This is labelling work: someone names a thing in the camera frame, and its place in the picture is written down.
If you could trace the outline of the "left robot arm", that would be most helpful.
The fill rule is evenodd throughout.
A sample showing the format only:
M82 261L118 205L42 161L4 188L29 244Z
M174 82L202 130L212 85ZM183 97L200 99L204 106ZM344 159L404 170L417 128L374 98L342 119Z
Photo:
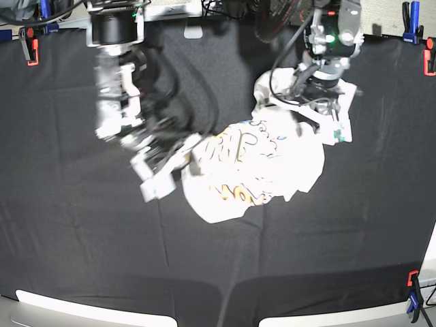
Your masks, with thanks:
M270 70L270 103L303 116L324 144L352 141L349 109L358 88L342 75L364 43L359 1L314 1L313 10ZM304 42L301 62L280 68L298 37Z

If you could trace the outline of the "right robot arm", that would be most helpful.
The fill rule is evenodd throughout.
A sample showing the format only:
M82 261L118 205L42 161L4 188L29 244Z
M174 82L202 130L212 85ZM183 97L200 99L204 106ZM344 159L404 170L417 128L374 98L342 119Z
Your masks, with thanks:
M96 48L95 135L134 156L145 202L176 189L173 172L189 161L200 135L164 110L180 80L160 51L145 42L145 1L87 1L87 46Z

